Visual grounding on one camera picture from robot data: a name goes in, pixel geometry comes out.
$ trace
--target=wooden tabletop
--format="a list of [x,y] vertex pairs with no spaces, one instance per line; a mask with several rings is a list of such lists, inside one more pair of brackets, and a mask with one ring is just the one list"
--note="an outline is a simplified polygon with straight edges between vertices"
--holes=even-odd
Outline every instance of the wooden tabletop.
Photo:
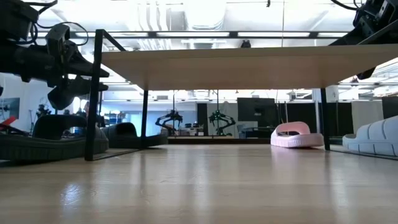
[[146,90],[321,88],[398,57],[398,44],[104,52]]

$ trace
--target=wooden floor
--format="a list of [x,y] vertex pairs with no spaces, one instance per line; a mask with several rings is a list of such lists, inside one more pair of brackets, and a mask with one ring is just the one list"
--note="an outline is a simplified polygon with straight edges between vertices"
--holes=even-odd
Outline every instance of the wooden floor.
[[2,167],[0,223],[398,223],[398,162],[189,145]]

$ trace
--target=ceiling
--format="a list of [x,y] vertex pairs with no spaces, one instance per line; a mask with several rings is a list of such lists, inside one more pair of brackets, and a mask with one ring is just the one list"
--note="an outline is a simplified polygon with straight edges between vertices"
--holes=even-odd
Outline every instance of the ceiling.
[[[351,7],[353,2],[341,0]],[[59,22],[78,22],[89,32],[96,29],[107,31],[185,31],[185,30],[227,30],[227,31],[322,31],[349,32],[355,12],[343,9],[330,0],[59,0],[58,4],[40,15],[39,24],[51,26]],[[77,26],[71,25],[71,30],[81,32]],[[40,29],[41,37],[48,30]],[[73,39],[76,43],[85,40],[85,34]],[[321,46],[332,43],[335,39],[289,39],[280,37],[275,39],[252,39],[252,47],[300,47]],[[215,49],[236,48],[241,45],[241,39],[118,39],[127,50],[175,50],[175,49]],[[94,39],[81,47],[82,54],[93,59]],[[104,51],[116,50],[105,41]],[[394,85],[373,85],[372,83],[394,83],[398,81],[398,67],[396,63],[380,66],[373,77],[363,80],[363,85],[341,85],[338,87],[340,99],[374,98],[398,92]],[[112,82],[111,92],[118,92],[119,100],[139,100],[142,90],[133,83],[125,83],[118,74],[111,72],[111,77],[102,80]],[[249,91],[251,96],[256,91]],[[287,97],[289,93],[307,95],[308,90],[280,90],[279,97]],[[236,98],[236,90],[225,91],[225,99]],[[277,90],[263,90],[263,95],[275,95]],[[151,92],[153,100],[157,96],[165,95],[159,91]],[[192,94],[181,96],[181,100],[194,100]]]

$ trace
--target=black monitor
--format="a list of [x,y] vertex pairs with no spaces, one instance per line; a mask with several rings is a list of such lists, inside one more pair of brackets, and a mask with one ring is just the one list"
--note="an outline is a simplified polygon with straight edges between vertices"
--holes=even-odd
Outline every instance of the black monitor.
[[277,108],[273,98],[238,98],[238,121],[257,121],[259,127],[277,126]]

